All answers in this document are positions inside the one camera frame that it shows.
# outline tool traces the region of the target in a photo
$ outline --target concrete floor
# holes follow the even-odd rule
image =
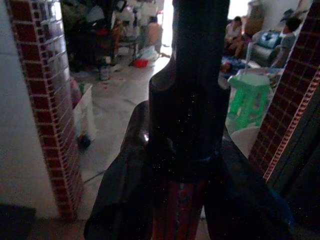
[[[113,72],[107,85],[97,81],[97,73],[75,75],[77,81],[92,83],[92,104],[96,139],[81,154],[81,172],[84,181],[106,170],[120,151],[127,125],[135,106],[148,99],[149,80],[167,63],[161,57],[146,68],[128,66],[128,59],[120,62],[123,70]],[[87,220],[95,203],[103,174],[84,185],[78,209],[78,218]]]

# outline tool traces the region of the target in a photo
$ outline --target white wall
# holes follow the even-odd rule
[[[295,11],[299,1],[300,0],[263,0],[265,12],[262,29],[274,29],[283,17],[284,12],[289,9]]]
[[[0,0],[0,204],[58,216],[4,0]]]

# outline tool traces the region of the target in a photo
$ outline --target red brick pillar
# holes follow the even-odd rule
[[[40,0],[6,4],[56,204],[63,219],[74,220],[83,181],[61,6]]]
[[[320,81],[319,13],[320,1],[314,0],[249,155],[266,181]]]

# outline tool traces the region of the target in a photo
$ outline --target sitting woman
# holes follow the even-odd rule
[[[241,17],[236,16],[232,22],[226,26],[224,37],[224,51],[226,53],[234,52],[236,58],[239,58],[245,44],[241,32]]]

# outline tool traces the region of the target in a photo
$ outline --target green plastic stool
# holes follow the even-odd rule
[[[260,126],[268,102],[269,78],[256,74],[239,74],[230,77],[228,82],[236,89],[228,112],[229,119],[235,121],[235,130],[244,129],[251,123]]]

